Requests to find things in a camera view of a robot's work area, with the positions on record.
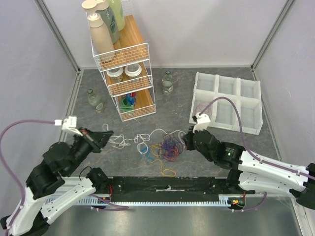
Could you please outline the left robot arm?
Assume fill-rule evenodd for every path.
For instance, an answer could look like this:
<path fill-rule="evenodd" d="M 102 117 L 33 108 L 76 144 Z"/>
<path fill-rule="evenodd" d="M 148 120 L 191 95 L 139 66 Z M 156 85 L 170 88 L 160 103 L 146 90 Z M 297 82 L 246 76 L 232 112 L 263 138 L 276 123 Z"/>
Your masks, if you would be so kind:
<path fill-rule="evenodd" d="M 92 168 L 74 187 L 47 204 L 58 188 L 88 157 L 100 153 L 113 131 L 93 132 L 81 128 L 72 144 L 57 142 L 43 154 L 22 188 L 22 196 L 14 212 L 0 220 L 7 236 L 41 236 L 49 226 L 80 199 L 94 193 L 104 193 L 109 178 L 101 168 Z"/>

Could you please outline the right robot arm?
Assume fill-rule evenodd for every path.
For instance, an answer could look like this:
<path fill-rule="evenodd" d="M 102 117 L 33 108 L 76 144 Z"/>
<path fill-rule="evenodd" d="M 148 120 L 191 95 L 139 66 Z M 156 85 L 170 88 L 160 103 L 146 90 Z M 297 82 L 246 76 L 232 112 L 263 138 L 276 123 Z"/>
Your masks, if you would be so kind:
<path fill-rule="evenodd" d="M 190 129 L 183 136 L 187 150 L 196 150 L 209 162 L 229 170 L 225 187 L 283 194 L 308 209 L 315 208 L 315 165 L 299 166 L 264 157 L 243 146 L 221 142 L 207 130 Z"/>

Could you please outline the left glass bottle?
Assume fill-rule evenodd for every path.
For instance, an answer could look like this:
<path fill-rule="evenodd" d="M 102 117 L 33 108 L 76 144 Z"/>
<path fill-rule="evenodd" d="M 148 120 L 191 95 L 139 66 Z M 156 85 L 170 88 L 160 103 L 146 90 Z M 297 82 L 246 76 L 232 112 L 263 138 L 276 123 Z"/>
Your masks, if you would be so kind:
<path fill-rule="evenodd" d="M 92 89 L 89 89 L 87 93 L 89 104 L 95 108 L 96 112 L 102 112 L 104 110 L 104 104 L 99 94 L 95 93 Z"/>

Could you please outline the glass bottle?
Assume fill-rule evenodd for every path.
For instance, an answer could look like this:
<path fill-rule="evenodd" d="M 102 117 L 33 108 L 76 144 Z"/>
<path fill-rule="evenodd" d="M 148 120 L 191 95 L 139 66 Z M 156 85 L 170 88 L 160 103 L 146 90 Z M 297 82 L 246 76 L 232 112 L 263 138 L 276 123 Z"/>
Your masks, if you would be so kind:
<path fill-rule="evenodd" d="M 174 87 L 174 78 L 171 75 L 171 71 L 167 70 L 165 72 L 162 79 L 162 85 L 163 85 L 163 93 L 166 95 L 170 95 Z"/>
<path fill-rule="evenodd" d="M 92 89 L 89 89 L 87 93 L 89 104 L 95 108 L 96 112 L 102 112 L 104 110 L 104 104 L 99 94 L 95 93 Z"/>

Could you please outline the green and blue packets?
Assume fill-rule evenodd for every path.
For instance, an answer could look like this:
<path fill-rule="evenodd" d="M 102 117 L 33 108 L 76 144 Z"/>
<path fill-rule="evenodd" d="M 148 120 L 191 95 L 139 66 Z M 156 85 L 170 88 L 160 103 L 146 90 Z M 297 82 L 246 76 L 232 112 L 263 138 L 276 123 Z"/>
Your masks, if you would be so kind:
<path fill-rule="evenodd" d="M 136 92 L 123 95 L 120 101 L 121 113 L 133 111 L 135 109 L 135 103 L 136 103 Z"/>

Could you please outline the right glass bottle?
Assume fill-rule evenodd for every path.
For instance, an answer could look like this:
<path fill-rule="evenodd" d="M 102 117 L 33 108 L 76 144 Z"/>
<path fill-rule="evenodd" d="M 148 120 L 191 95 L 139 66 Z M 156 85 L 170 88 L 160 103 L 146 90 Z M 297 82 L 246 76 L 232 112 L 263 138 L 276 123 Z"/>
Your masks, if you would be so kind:
<path fill-rule="evenodd" d="M 163 85 L 163 93 L 166 95 L 170 95 L 174 87 L 174 78 L 171 75 L 171 71 L 167 70 L 165 72 L 162 79 L 162 85 Z"/>

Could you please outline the left white-lid jar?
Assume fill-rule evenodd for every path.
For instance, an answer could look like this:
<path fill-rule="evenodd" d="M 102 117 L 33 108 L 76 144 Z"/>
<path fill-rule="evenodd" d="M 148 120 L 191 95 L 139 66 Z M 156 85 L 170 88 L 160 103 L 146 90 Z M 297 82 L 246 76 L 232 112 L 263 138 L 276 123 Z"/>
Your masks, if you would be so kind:
<path fill-rule="evenodd" d="M 123 80 L 123 72 L 124 69 L 122 67 L 106 71 L 107 75 L 113 80 L 114 83 L 119 83 Z"/>

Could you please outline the white-lid jar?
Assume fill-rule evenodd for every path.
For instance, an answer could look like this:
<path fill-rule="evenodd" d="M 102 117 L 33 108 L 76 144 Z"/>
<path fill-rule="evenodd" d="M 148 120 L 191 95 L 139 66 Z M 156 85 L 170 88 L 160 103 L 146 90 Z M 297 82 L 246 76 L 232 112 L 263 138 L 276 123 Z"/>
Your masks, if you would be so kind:
<path fill-rule="evenodd" d="M 141 76 L 141 72 L 142 67 L 138 63 L 130 64 L 125 67 L 125 74 L 130 80 L 139 78 Z"/>
<path fill-rule="evenodd" d="M 114 83 L 119 83 L 123 80 L 123 72 L 124 69 L 122 67 L 106 71 L 107 75 L 113 80 Z"/>

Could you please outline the white six-compartment tray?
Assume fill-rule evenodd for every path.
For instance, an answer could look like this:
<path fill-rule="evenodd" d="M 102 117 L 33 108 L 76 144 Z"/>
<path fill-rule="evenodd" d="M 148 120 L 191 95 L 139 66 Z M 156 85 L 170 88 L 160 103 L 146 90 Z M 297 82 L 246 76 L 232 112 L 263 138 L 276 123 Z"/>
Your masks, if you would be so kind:
<path fill-rule="evenodd" d="M 193 88 L 189 123 L 192 116 L 204 111 L 210 127 L 259 135 L 262 125 L 262 99 L 259 81 L 197 72 Z"/>

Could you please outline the right white-lid jar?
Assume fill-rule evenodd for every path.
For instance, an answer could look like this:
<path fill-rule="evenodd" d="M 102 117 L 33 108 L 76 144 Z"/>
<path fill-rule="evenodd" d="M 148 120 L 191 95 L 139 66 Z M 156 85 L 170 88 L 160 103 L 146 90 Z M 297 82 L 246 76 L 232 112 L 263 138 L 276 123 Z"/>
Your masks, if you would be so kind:
<path fill-rule="evenodd" d="M 141 76 L 141 72 L 142 67 L 138 63 L 130 64 L 125 67 L 125 74 L 130 80 L 139 78 Z"/>

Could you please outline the beige pump bottle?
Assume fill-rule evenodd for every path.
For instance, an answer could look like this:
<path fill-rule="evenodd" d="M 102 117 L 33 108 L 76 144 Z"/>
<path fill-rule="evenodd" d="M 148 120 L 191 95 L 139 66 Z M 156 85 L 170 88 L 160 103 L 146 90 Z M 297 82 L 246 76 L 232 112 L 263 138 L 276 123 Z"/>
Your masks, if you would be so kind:
<path fill-rule="evenodd" d="M 93 55 L 102 62 L 110 62 L 115 57 L 115 49 L 107 25 L 99 13 L 88 16 Z"/>

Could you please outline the grey-green pump bottle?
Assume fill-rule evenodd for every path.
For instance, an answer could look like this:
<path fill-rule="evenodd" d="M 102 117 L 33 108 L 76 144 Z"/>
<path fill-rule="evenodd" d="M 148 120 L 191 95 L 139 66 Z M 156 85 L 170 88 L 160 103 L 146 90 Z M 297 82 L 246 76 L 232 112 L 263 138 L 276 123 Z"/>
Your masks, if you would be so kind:
<path fill-rule="evenodd" d="M 114 11 L 106 0 L 85 0 L 82 3 L 82 8 L 88 15 L 88 21 L 94 21 L 92 26 L 100 26 L 100 20 L 97 20 L 99 16 L 108 28 L 112 43 L 115 44 L 119 40 L 120 33 Z"/>

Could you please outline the light green bottle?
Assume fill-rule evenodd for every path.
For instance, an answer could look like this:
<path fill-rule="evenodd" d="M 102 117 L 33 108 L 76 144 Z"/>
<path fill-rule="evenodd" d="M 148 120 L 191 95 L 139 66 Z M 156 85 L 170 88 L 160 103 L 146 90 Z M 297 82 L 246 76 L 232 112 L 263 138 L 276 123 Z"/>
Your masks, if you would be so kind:
<path fill-rule="evenodd" d="M 114 12 L 118 30 L 123 30 L 126 23 L 121 0 L 107 0 L 107 2 Z"/>

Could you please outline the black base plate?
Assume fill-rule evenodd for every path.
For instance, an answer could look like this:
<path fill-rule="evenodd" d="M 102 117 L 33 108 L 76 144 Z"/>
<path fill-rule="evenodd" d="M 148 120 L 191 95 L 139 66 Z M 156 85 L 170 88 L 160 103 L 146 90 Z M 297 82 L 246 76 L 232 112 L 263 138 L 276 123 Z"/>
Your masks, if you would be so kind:
<path fill-rule="evenodd" d="M 113 177 L 97 194 L 110 194 L 114 202 L 216 202 L 219 195 L 243 195 L 236 185 L 215 177 Z"/>

